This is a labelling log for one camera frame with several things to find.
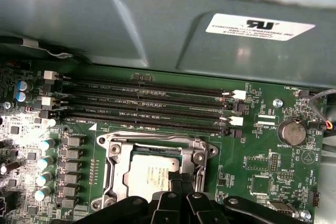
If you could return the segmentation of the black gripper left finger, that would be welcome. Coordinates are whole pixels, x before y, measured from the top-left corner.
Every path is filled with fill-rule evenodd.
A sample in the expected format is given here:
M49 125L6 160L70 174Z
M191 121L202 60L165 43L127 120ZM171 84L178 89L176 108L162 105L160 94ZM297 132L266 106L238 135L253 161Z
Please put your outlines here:
M140 196L130 196L76 223L180 223L182 174L169 172L168 179L176 191L157 192L150 202Z

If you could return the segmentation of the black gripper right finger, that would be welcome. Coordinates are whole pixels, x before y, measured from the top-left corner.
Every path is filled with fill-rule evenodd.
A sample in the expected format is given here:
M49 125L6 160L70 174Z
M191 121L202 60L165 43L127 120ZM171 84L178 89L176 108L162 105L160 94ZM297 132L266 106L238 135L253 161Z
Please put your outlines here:
M193 175L181 174L182 192L191 210L194 223L302 223L285 214L283 209L270 209L238 196L226 197L221 204L195 191Z

